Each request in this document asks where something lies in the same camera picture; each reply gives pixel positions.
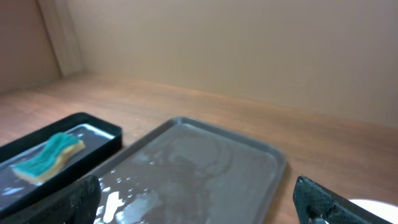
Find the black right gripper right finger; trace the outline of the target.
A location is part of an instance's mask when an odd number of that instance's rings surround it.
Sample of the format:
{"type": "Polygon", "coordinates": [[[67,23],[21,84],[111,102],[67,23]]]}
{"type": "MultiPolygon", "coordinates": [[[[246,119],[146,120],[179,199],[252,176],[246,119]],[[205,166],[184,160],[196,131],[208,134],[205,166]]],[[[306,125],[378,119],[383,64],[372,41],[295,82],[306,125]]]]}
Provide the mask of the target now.
{"type": "Polygon", "coordinates": [[[303,175],[297,178],[293,201],[300,224],[390,224],[303,175]]]}

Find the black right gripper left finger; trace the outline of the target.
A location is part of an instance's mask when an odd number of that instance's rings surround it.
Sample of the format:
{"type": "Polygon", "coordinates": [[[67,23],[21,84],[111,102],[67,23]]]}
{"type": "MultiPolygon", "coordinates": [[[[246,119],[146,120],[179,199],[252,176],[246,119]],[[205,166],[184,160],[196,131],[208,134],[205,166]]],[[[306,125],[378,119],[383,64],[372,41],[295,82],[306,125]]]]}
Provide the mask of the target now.
{"type": "Polygon", "coordinates": [[[93,224],[101,200],[98,178],[90,175],[1,220],[2,224],[93,224]]]}

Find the white plate blue stain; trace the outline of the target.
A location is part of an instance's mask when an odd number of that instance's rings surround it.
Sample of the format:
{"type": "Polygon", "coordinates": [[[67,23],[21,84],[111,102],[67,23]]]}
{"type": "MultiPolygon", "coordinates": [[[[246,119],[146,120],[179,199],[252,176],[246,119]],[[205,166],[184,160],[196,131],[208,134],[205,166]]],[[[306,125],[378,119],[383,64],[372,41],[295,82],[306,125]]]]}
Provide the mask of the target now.
{"type": "Polygon", "coordinates": [[[357,206],[373,213],[374,215],[390,222],[397,224],[398,221],[398,207],[397,205],[380,202],[377,200],[368,199],[350,199],[350,202],[357,206]]]}

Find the green yellow sponge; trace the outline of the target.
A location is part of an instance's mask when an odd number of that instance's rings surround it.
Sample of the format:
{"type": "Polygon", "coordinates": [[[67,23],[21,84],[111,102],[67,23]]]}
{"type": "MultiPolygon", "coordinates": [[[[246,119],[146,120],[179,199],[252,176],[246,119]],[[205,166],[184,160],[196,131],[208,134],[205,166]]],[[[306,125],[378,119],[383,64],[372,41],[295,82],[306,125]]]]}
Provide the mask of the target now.
{"type": "Polygon", "coordinates": [[[49,138],[45,147],[34,157],[12,166],[13,173],[30,183],[43,183],[56,176],[69,158],[85,148],[78,137],[57,133],[49,138]]]}

